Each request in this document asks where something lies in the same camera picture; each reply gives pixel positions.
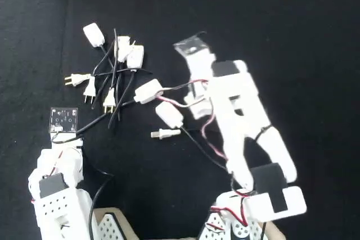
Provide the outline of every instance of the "white plug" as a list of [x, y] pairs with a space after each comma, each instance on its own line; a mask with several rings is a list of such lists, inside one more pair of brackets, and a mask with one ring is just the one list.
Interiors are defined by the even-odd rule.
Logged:
[[[118, 36], [118, 61], [124, 63], [130, 52], [130, 37]], [[114, 55], [116, 55], [116, 46], [114, 46]]]
[[65, 85], [72, 84], [74, 87], [81, 84], [82, 82], [89, 80], [91, 74], [71, 74], [68, 77], [65, 77]]
[[181, 134], [180, 129], [159, 129], [158, 132], [152, 132], [150, 136], [152, 138], [159, 138], [160, 140]]
[[183, 126], [184, 116], [171, 103], [163, 101], [155, 107], [155, 111], [171, 129]]
[[95, 98], [96, 88], [95, 88], [95, 77], [94, 76], [90, 76], [88, 86], [85, 88], [85, 91], [84, 91], [84, 96], [85, 96], [85, 101], [84, 101], [85, 103], [86, 103], [86, 99], [88, 97], [91, 97], [90, 103], [92, 103], [93, 99]]
[[140, 68], [142, 66], [142, 61], [144, 59], [144, 46], [143, 45], [133, 45], [132, 50], [130, 51], [126, 63], [128, 68]]
[[141, 104], [148, 103], [156, 98], [156, 95], [160, 96], [163, 94], [162, 86], [157, 79], [148, 81], [146, 84], [138, 87], [135, 90], [134, 100]]
[[103, 106], [104, 113], [107, 113], [109, 109], [110, 109], [110, 113], [113, 112], [114, 108], [116, 107], [113, 88], [109, 89], [109, 92], [108, 92], [105, 100], [103, 101], [102, 106]]
[[95, 22], [85, 26], [83, 30], [92, 47], [100, 47], [105, 43], [104, 35]]

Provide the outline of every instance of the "black pad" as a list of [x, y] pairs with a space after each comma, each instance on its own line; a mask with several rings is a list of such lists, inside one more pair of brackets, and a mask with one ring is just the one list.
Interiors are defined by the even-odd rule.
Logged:
[[278, 163], [266, 164], [251, 169], [254, 189], [259, 193], [269, 193], [275, 213], [286, 211], [287, 205], [282, 190], [287, 187], [286, 179]]

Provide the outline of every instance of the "black felt mat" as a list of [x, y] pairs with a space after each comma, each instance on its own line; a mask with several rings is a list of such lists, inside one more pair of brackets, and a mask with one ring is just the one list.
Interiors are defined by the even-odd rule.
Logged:
[[[3, 239], [39, 239], [27, 177], [48, 147], [51, 106], [78, 106], [79, 126], [100, 114], [83, 104], [84, 86], [63, 85], [89, 72], [101, 52], [82, 27], [129, 34], [145, 46], [144, 67], [163, 85], [188, 79], [172, 44], [198, 31], [219, 60], [248, 64], [273, 124], [298, 168], [305, 215], [276, 224], [288, 239], [354, 239], [358, 217], [360, 8], [357, 0], [0, 0]], [[139, 74], [137, 85], [154, 76]], [[174, 97], [180, 99], [185, 92]], [[164, 141], [157, 102], [123, 110], [116, 131], [98, 124], [85, 136], [89, 158], [116, 175], [98, 206], [116, 206], [140, 238], [196, 236], [229, 177], [184, 136]], [[200, 125], [186, 114], [186, 125]], [[252, 165], [263, 155], [247, 143]], [[101, 182], [88, 177], [93, 195]]]

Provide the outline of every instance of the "two-prong plug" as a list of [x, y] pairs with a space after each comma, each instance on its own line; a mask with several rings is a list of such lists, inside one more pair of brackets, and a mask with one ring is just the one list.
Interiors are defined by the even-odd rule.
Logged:
[[83, 81], [89, 80], [91, 74], [71, 74], [69, 77], [65, 77], [65, 85], [72, 84], [74, 87], [81, 84]]
[[94, 98], [96, 96], [95, 77], [94, 76], [90, 76], [88, 86], [85, 88], [85, 91], [84, 91], [84, 96], [85, 96], [85, 100], [84, 100], [85, 103], [86, 103], [86, 100], [88, 97], [91, 98], [90, 103], [92, 103], [92, 101], [94, 100]]
[[104, 113], [110, 112], [112, 113], [114, 108], [116, 107], [115, 98], [114, 98], [114, 88], [110, 88], [109, 92], [103, 101], [103, 110]]

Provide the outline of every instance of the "electrical cable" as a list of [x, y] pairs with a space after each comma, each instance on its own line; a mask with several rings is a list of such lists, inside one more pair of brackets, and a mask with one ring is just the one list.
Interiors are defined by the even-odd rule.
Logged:
[[114, 42], [115, 42], [115, 41], [113, 41], [113, 42], [111, 43], [111, 45], [110, 45], [110, 47], [109, 47], [109, 49], [108, 49], [107, 51], [105, 51], [104, 47], [101, 46], [101, 48], [103, 49], [103, 52], [104, 52], [104, 56], [103, 56], [103, 58], [99, 61], [99, 63], [94, 67], [94, 70], [92, 71], [92, 76], [95, 76], [95, 72], [96, 72], [96, 70], [100, 67], [100, 65], [101, 65], [105, 60], [109, 59], [109, 54], [110, 54], [110, 52], [111, 52], [111, 50], [112, 50], [112, 48], [113, 48], [113, 46], [114, 46]]
[[93, 232], [92, 232], [92, 214], [94, 212], [94, 208], [95, 208], [95, 204], [96, 204], [96, 201], [97, 199], [99, 198], [102, 190], [105, 188], [105, 186], [107, 185], [108, 182], [110, 182], [110, 180], [112, 180], [114, 178], [114, 175], [113, 174], [110, 174], [110, 173], [107, 173], [103, 170], [100, 170], [99, 168], [96, 168], [91, 162], [90, 162], [90, 159], [88, 158], [88, 156], [86, 155], [86, 153], [84, 152], [83, 150], [83, 157], [84, 159], [86, 160], [86, 162], [88, 162], [88, 164], [90, 165], [90, 167], [99, 172], [100, 174], [102, 175], [105, 175], [105, 176], [108, 176], [108, 178], [103, 182], [103, 184], [99, 187], [99, 189], [97, 190], [97, 192], [95, 193], [95, 196], [92, 200], [92, 203], [91, 203], [91, 207], [90, 207], [90, 212], [89, 212], [89, 218], [88, 218], [88, 227], [89, 227], [89, 235], [90, 235], [90, 239], [91, 240], [94, 240], [94, 235], [93, 235]]
[[264, 240], [264, 236], [265, 236], [265, 229], [266, 229], [266, 222], [264, 222], [264, 223], [263, 223], [263, 227], [262, 227], [262, 232], [261, 232], [260, 240]]
[[119, 50], [119, 44], [118, 44], [118, 35], [116, 33], [116, 29], [114, 28], [114, 35], [115, 35], [115, 60], [114, 60], [114, 67], [112, 68], [112, 79], [111, 79], [111, 88], [115, 86], [115, 78], [116, 78], [116, 67], [118, 66], [118, 50]]
[[[104, 48], [104, 45], [100, 45], [100, 48], [104, 54], [107, 53], [107, 51]], [[109, 56], [107, 56], [107, 61], [109, 62], [110, 66], [113, 67], [113, 63], [111, 62], [111, 59], [109, 58]]]
[[120, 97], [120, 99], [119, 99], [119, 103], [116, 105], [115, 111], [114, 111], [114, 112], [112, 113], [112, 115], [111, 115], [111, 118], [110, 118], [110, 120], [109, 120], [109, 124], [107, 125], [107, 128], [108, 128], [108, 129], [110, 129], [111, 124], [113, 123], [113, 121], [114, 121], [114, 119], [115, 119], [116, 113], [118, 112], [118, 110], [119, 110], [120, 107], [121, 107], [120, 104], [121, 104], [121, 102], [123, 101], [123, 99], [125, 98], [125, 95], [126, 95], [127, 91], [129, 90], [132, 82], [134, 81], [134, 77], [135, 77], [135, 72], [132, 72], [132, 73], [131, 73], [130, 80], [129, 80], [129, 82], [128, 82], [128, 85], [125, 87], [124, 92], [123, 92], [123, 94], [121, 95], [121, 97]]
[[219, 166], [220, 168], [224, 169], [225, 171], [227, 171], [226, 167], [221, 165], [220, 163], [218, 163], [215, 159], [213, 159], [205, 150], [204, 148], [200, 145], [200, 143], [182, 126], [180, 127], [181, 130], [190, 138], [190, 140], [192, 140], [194, 142], [194, 144], [198, 147], [198, 149], [215, 165]]
[[[150, 70], [146, 70], [146, 69], [142, 69], [140, 67], [127, 67], [126, 69], [121, 69], [121, 70], [117, 70], [116, 73], [122, 73], [123, 71], [127, 71], [127, 70], [139, 70], [139, 71], [144, 71], [146, 73], [149, 73], [149, 74], [154, 74], [152, 71]], [[98, 76], [104, 76], [104, 75], [111, 75], [113, 74], [113, 72], [108, 72], [108, 73], [98, 73], [98, 74], [95, 74], [94, 76], [95, 77], [98, 77]]]
[[[124, 69], [124, 63], [119, 64], [120, 69]], [[119, 103], [119, 92], [120, 88], [122, 87], [122, 77], [123, 74], [119, 73], [118, 80], [116, 81], [116, 88], [115, 88], [115, 102], [116, 104]], [[118, 112], [118, 121], [120, 121], [120, 111]]]
[[207, 136], [206, 136], [206, 132], [205, 129], [208, 125], [210, 125], [215, 119], [215, 113], [214, 113], [214, 109], [212, 109], [212, 113], [210, 118], [205, 122], [205, 124], [202, 126], [201, 128], [201, 135], [202, 137], [206, 140], [206, 142], [208, 143], [208, 145], [212, 148], [212, 150], [214, 150], [214, 152], [216, 153], [216, 155], [218, 155], [219, 157], [222, 157], [223, 159], [227, 160], [227, 157], [224, 153], [222, 153], [219, 149], [217, 149], [215, 147], [215, 145], [213, 145], [212, 143], [209, 142]]

